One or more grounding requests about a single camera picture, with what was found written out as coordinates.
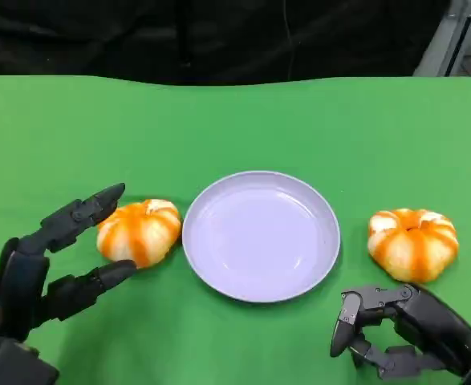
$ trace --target green table surface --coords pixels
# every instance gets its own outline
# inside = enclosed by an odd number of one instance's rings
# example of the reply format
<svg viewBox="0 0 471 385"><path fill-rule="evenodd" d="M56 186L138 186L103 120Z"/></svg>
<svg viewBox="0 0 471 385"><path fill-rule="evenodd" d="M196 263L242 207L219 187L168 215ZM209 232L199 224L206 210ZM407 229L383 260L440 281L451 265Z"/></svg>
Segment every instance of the green table surface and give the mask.
<svg viewBox="0 0 471 385"><path fill-rule="evenodd" d="M328 278L293 301L225 298L181 247L82 314L28 343L61 384L380 383L351 357L329 358L348 286L392 281L367 255L380 209L451 217L461 251L428 287L471 323L471 79L327 79L258 87L175 88L113 79L0 77L0 249L75 198L123 181L122 204L166 197L185 215L233 172L289 173L331 203L343 252ZM104 262L90 229L51 255L49 280ZM384 324L379 347L404 343ZM457 383L447 373L398 383Z"/></svg>

